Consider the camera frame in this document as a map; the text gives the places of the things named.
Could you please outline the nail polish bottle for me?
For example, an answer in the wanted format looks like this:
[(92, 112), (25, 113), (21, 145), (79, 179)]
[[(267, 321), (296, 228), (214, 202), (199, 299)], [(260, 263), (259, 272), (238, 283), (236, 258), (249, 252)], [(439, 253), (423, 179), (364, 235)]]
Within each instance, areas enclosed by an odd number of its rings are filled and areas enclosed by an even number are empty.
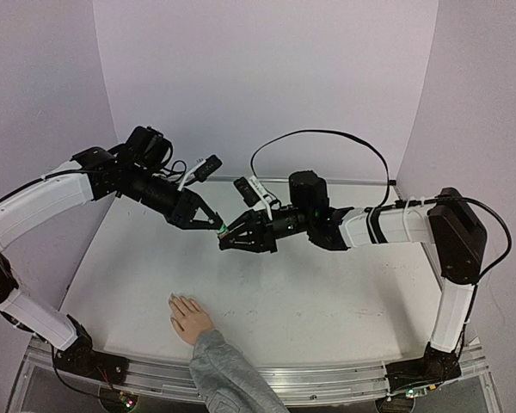
[(231, 231), (225, 227), (221, 231), (218, 232), (217, 236), (219, 240), (223, 240), (227, 238), (231, 234)]

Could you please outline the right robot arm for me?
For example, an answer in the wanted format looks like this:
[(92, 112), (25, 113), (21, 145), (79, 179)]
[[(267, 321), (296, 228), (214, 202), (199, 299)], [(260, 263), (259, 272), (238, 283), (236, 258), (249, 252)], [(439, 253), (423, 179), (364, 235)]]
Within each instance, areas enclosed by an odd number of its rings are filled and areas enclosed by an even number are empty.
[(254, 176), (234, 183), (248, 211), (221, 229), (221, 250), (277, 250), (281, 238), (306, 233), (315, 246), (347, 251), (389, 243), (431, 244), (441, 266), (442, 293), (424, 354), (386, 367), (395, 388), (441, 384), (460, 376), (459, 359), (476, 286), (482, 278), (487, 230), (455, 188), (432, 200), (398, 200), (388, 206), (334, 208), (328, 186), (311, 170), (289, 176), (290, 202), (274, 199)]

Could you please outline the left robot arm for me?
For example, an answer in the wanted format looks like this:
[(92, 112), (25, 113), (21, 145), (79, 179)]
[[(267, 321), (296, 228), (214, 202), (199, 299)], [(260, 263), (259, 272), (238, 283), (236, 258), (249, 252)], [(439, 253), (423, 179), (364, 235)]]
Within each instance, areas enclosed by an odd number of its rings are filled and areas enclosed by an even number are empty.
[(190, 189), (221, 166), (211, 155), (180, 175), (166, 170), (172, 143), (150, 126), (137, 126), (111, 149), (93, 146), (55, 170), (0, 198), (0, 312), (65, 351), (64, 359), (82, 376), (95, 373), (99, 358), (74, 318), (27, 292), (16, 279), (5, 250), (19, 238), (71, 209), (111, 195), (126, 197), (162, 215), (180, 230), (218, 231), (224, 222)]

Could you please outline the grey sleeved forearm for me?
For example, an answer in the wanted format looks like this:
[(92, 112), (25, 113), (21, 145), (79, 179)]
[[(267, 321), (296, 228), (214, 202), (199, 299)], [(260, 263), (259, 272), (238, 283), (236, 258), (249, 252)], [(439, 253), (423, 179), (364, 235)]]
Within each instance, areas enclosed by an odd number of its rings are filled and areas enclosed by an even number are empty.
[(270, 385), (217, 330), (194, 345), (189, 371), (210, 412), (287, 412)]

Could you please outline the mannequin hand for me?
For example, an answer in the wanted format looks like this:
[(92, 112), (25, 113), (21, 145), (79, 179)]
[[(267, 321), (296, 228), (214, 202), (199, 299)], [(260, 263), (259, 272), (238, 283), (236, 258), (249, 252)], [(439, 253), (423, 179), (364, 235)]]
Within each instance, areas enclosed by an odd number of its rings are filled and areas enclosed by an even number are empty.
[(171, 324), (177, 335), (186, 343), (194, 346), (199, 337), (215, 330), (209, 314), (194, 299), (172, 294), (169, 297)]

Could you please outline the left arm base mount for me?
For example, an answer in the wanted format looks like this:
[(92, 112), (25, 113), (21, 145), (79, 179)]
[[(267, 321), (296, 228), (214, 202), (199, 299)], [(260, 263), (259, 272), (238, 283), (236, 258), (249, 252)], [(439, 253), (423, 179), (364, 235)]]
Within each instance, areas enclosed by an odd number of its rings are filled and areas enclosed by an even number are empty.
[(65, 373), (122, 385), (126, 381), (129, 360), (116, 354), (92, 350), (86, 355), (58, 352), (53, 356), (54, 366)]

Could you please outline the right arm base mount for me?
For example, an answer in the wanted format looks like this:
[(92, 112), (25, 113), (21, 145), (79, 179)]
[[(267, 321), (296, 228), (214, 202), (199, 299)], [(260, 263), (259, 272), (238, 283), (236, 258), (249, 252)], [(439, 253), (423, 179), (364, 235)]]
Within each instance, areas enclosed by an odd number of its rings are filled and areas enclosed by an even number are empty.
[(390, 394), (396, 394), (422, 386), (441, 385), (461, 376), (458, 363), (441, 361), (399, 361), (386, 366), (385, 377), (388, 380)]

